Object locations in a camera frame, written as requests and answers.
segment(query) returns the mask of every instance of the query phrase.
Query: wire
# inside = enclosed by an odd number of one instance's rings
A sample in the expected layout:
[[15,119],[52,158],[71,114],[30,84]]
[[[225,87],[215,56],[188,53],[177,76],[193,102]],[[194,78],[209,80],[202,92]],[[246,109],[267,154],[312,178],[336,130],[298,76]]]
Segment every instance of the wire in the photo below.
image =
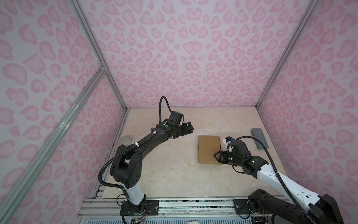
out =
[[168,109],[169,109],[169,111],[170,111],[170,113],[171,113],[171,109],[170,109],[168,100],[166,99],[165,96],[162,96],[162,97],[160,98],[160,101],[159,101],[159,123],[161,123],[161,101],[162,101],[163,99],[165,100],[166,105],[168,106]]
[[258,143],[260,143],[260,145],[262,145],[263,149],[265,150],[267,157],[270,160],[270,163],[276,173],[276,177],[278,178],[280,184],[282,185],[282,187],[284,188],[284,190],[286,191],[286,193],[288,194],[288,196],[290,197],[290,199],[293,201],[293,203],[298,207],[298,209],[305,215],[306,218],[308,218],[310,220],[310,222],[312,224],[317,224],[310,215],[308,215],[308,213],[305,211],[305,209],[300,205],[300,203],[298,203],[298,201],[295,199],[295,197],[292,195],[292,193],[290,192],[290,190],[287,188],[286,184],[284,183],[284,181],[282,180],[280,174],[278,173],[275,163],[270,155],[270,153],[268,152],[266,146],[262,143],[262,141],[258,140],[255,137],[252,136],[241,136],[239,138],[237,138],[236,140],[242,139],[242,138],[252,138],[253,140],[257,141]]
[[144,218],[144,216],[146,216],[148,214],[148,210],[149,210],[148,207],[145,207],[144,210],[145,210],[144,215],[142,217],[140,217],[138,220]]
[[271,216],[271,224],[275,224],[275,216],[276,216],[276,215],[272,215],[272,216]]
[[122,205],[118,204],[118,198],[119,198],[119,196],[121,196],[121,195],[118,195],[116,202],[117,202],[117,205],[118,205],[118,206],[121,206],[121,207],[122,207]]
[[237,171],[237,170],[234,168],[234,165],[232,165],[232,168],[233,168],[236,172],[238,172],[238,173],[245,173],[245,172],[239,172],[239,171]]
[[[155,133],[153,133],[153,135],[151,135],[150,137],[141,140],[141,142],[138,142],[138,145],[143,145],[145,143],[147,143],[149,140],[151,140],[153,137],[155,136]],[[103,165],[103,167],[101,168],[100,172],[98,173],[98,181],[100,184],[107,186],[107,187],[117,187],[120,188],[121,190],[124,190],[124,186],[119,185],[119,184],[110,184],[105,182],[104,180],[102,180],[102,175],[105,172],[107,166],[109,166],[115,159],[117,159],[118,157],[120,157],[123,154],[126,154],[129,151],[132,151],[133,149],[138,148],[137,145],[133,145],[132,147],[125,149],[124,151],[118,153],[117,155],[115,155],[112,159],[110,159],[106,164]]]
[[241,207],[239,206],[239,209],[237,210],[237,211],[238,211],[237,213],[239,214],[240,218],[245,219],[245,220],[248,219],[248,218],[250,218],[251,213],[249,213],[246,218],[242,217],[242,216],[240,215],[240,209],[241,209]]
[[229,146],[231,146],[230,143],[227,144],[227,147],[226,147],[226,152],[227,152],[227,153],[230,153],[230,152],[229,152]]
[[123,224],[127,224],[126,219],[124,218],[124,211],[122,211],[122,222],[123,222]]
[[266,221],[269,221],[269,219],[268,219],[268,218],[269,218],[269,217],[268,217],[268,215],[269,215],[269,214],[268,214],[268,213],[267,213],[267,211],[266,211],[266,216],[267,216]]

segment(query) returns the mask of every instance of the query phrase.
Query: robotic arm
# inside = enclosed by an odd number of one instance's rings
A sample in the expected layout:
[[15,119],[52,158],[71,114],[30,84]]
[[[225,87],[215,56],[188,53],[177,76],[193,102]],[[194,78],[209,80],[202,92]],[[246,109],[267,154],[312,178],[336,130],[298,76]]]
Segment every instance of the robotic arm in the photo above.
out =
[[[161,121],[161,102],[165,99],[170,117]],[[146,196],[138,183],[142,173],[142,161],[155,147],[167,141],[169,138],[178,138],[182,135],[190,134],[194,128],[190,122],[184,123],[184,115],[172,111],[167,99],[163,96],[159,101],[159,123],[155,128],[151,128],[151,133],[136,142],[135,144],[117,148],[116,155],[111,158],[98,173],[98,181],[109,187],[120,188],[126,196],[122,203],[122,219],[124,215],[142,215],[144,212],[150,213],[148,207],[151,202],[146,201]],[[110,175],[113,176],[118,184],[110,184],[102,179],[102,175],[110,164]]]
[[[252,156],[246,144],[240,140],[241,138],[252,138],[258,141],[265,149],[271,165],[260,156]],[[278,172],[261,141],[251,136],[243,136],[236,140],[227,137],[224,139],[224,143],[227,150],[214,154],[219,163],[242,167],[242,173],[267,183],[296,205],[277,199],[264,190],[257,189],[248,197],[251,201],[251,204],[248,203],[251,211],[267,211],[294,224],[343,224],[342,216],[334,198],[327,194],[320,196]]]

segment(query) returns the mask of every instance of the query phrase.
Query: cardboard box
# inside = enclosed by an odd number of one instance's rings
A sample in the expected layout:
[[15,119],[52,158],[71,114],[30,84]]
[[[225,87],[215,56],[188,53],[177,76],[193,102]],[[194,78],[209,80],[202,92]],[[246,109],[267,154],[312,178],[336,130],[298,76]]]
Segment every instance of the cardboard box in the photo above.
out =
[[214,158],[220,150],[219,136],[199,135],[198,163],[222,165]]

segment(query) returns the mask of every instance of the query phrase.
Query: pink leopard print wall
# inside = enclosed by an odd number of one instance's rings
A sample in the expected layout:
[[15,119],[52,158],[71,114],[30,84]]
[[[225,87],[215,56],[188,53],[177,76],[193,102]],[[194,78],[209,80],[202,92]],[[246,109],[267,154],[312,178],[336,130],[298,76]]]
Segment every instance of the pink leopard print wall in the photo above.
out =
[[99,64],[66,0],[0,6],[1,203]]
[[358,220],[358,3],[323,0],[260,114],[293,178]]
[[74,223],[98,181],[121,116],[103,77],[9,224]]
[[308,0],[81,0],[127,106],[256,105]]

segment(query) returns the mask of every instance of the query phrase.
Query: beige marble surface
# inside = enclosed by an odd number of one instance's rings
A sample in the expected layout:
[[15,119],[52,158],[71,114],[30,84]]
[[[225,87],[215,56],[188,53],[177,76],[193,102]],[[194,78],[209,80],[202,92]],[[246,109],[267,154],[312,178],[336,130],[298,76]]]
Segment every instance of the beige marble surface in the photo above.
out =
[[[198,135],[216,135],[221,140],[227,136],[238,138],[251,135],[252,128],[261,128],[268,142],[270,152],[278,171],[286,175],[277,152],[255,107],[225,108],[174,108],[185,115],[185,122],[191,122],[194,133],[181,136],[157,146],[142,163],[139,180],[147,197],[206,197],[206,196],[248,196],[257,188],[272,195],[276,190],[246,174],[236,173],[230,165],[207,165],[198,163]],[[166,107],[162,118],[169,117]],[[122,136],[133,135],[136,142],[150,132],[159,121],[158,109],[131,109]],[[264,150],[258,150],[252,139],[243,139],[253,156],[268,161]],[[112,176],[107,181],[116,183]],[[103,198],[116,198],[121,191],[106,187]]]

